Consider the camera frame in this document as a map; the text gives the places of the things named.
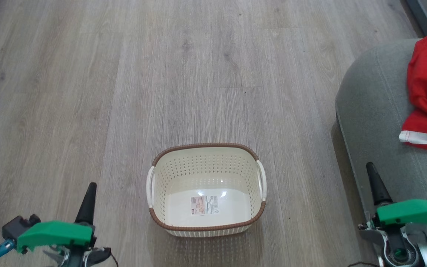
product label sticker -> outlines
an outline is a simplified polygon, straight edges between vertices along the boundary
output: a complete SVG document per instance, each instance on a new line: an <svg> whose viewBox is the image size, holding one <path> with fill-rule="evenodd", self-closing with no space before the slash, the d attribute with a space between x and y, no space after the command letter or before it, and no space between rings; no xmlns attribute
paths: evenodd
<svg viewBox="0 0 427 267"><path fill-rule="evenodd" d="M191 214L205 215L219 213L217 196L201 196L190 198Z"/></svg>

wooden floor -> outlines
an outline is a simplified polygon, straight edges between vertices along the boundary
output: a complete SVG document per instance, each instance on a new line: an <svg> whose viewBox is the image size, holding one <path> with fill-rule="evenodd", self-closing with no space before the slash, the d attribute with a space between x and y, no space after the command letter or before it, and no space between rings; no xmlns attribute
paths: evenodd
<svg viewBox="0 0 427 267"><path fill-rule="evenodd" d="M95 181L97 244L120 266L373 260L334 98L362 52L413 37L399 0L0 0L0 228L73 221ZM149 216L151 161L197 142L263 162L244 234L175 238ZM50 266L41 251L0 266Z"/></svg>

brown basket rim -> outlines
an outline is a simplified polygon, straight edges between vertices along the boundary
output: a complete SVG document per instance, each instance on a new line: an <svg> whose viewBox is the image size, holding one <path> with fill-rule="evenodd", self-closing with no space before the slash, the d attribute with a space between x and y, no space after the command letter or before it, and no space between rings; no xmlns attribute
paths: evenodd
<svg viewBox="0 0 427 267"><path fill-rule="evenodd" d="M253 150L251 150L251 148L247 147L246 145L235 144L235 143L203 143L203 144L187 144L187 145L180 145L180 146L168 148L156 156L156 158L154 159L153 164L151 166L156 166L156 164L161 159L161 157L166 155L169 152L173 152L173 151L177 151L177 150L183 150L183 149L201 148L201 147L235 147L235 148L246 150L248 153L251 154L251 156L253 157L253 159L255 161L259 160L256 153Z"/></svg>
<svg viewBox="0 0 427 267"><path fill-rule="evenodd" d="M167 225L161 222L161 220L159 220L159 218L156 216L156 213L154 212L154 208L149 208L149 213L151 214L151 218L153 218L154 222L166 230L200 232L200 231L219 231L219 230L227 230L227 229L248 226L259 219L259 217L263 214L263 211L265 211L265 208L266 208L266 201L262 201L258 213L250 220L244 221L242 223L239 222L239 223L219 225L219 226L209 226L209 227L180 227L180 226Z"/></svg>

cream laundry basket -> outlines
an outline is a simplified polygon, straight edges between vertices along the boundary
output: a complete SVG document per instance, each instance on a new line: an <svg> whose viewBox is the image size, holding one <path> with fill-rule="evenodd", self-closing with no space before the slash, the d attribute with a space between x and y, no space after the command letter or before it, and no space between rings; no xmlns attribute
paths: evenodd
<svg viewBox="0 0 427 267"><path fill-rule="evenodd" d="M146 196L153 220L172 235L236 234L265 209L265 170L240 144L173 147L154 159Z"/></svg>

basket handle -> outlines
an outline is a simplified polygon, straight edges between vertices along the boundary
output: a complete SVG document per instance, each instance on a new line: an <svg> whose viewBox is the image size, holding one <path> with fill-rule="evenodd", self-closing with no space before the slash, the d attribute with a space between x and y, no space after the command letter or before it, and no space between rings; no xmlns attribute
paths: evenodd
<svg viewBox="0 0 427 267"><path fill-rule="evenodd" d="M261 195L261 199L263 201L266 201L266 173L265 173L265 168L263 168L263 164L261 164L261 162L256 161L256 163L258 163L258 167L259 167L259 180L261 181L260 184L260 195Z"/></svg>
<svg viewBox="0 0 427 267"><path fill-rule="evenodd" d="M152 183L154 177L154 166L149 169L148 178L146 180L146 198L148 200L149 208L153 207L153 192L152 192Z"/></svg>

